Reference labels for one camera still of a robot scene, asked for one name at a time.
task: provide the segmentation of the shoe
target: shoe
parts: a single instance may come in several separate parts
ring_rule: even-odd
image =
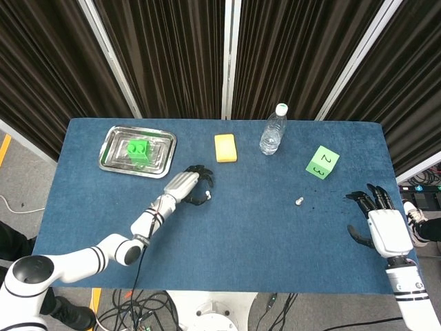
[[[410,235],[412,239],[412,243],[415,247],[424,247],[427,245],[430,240],[423,239],[418,234],[418,231],[416,230],[416,225],[424,223],[427,221],[427,218],[422,213],[421,209],[417,209],[412,202],[408,200],[403,200],[403,206],[404,206],[404,212],[407,216],[407,224],[410,227]]]
[[[78,307],[66,298],[55,297],[57,306],[50,316],[58,319],[62,324],[78,331],[93,328],[96,323],[94,312],[87,307]]]

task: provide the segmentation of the yellow sponge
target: yellow sponge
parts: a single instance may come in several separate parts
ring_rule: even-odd
[[[216,147],[217,162],[236,162],[237,151],[234,143],[234,135],[217,134],[214,136],[214,145]]]

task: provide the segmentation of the person's leg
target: person's leg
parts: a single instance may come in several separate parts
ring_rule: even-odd
[[[7,268],[0,266],[0,287],[7,272]],[[80,331],[89,330],[96,323],[95,314],[91,309],[73,305],[66,298],[56,297],[52,288],[48,288],[46,292],[40,314],[50,315],[69,328]]]
[[[32,254],[35,238],[28,239],[24,234],[0,221],[0,259],[16,261]]]
[[[424,223],[418,223],[416,224],[415,229],[423,239],[441,241],[441,218],[428,219]]]
[[[404,200],[403,206],[415,247],[423,247],[430,241],[441,241],[441,219],[428,220],[422,210],[410,201]]]

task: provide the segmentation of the plastic water bottle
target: plastic water bottle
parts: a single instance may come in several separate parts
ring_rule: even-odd
[[[287,111],[288,106],[279,103],[276,111],[268,118],[265,131],[260,138],[260,150],[263,154],[273,155],[277,151],[287,126]]]

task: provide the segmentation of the small screw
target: small screw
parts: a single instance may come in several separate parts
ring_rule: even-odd
[[[296,205],[301,205],[303,202],[303,197],[300,197],[296,200]]]

